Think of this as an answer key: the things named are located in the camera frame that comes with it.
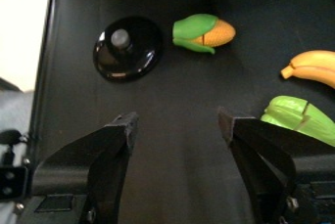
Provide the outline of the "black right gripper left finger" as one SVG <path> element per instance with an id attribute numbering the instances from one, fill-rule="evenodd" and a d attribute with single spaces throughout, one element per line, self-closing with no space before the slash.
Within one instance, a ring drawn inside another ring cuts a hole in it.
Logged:
<path id="1" fill-rule="evenodd" d="M 32 179 L 33 224 L 118 224 L 138 121 L 134 112 L 119 115 L 39 164 Z"/>

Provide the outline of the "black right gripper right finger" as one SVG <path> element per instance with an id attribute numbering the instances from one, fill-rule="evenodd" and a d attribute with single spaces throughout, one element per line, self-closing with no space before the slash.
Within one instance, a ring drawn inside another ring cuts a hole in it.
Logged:
<path id="1" fill-rule="evenodd" d="M 335 224 L 335 148 L 249 115 L 218 109 L 218 125 L 256 224 Z"/>

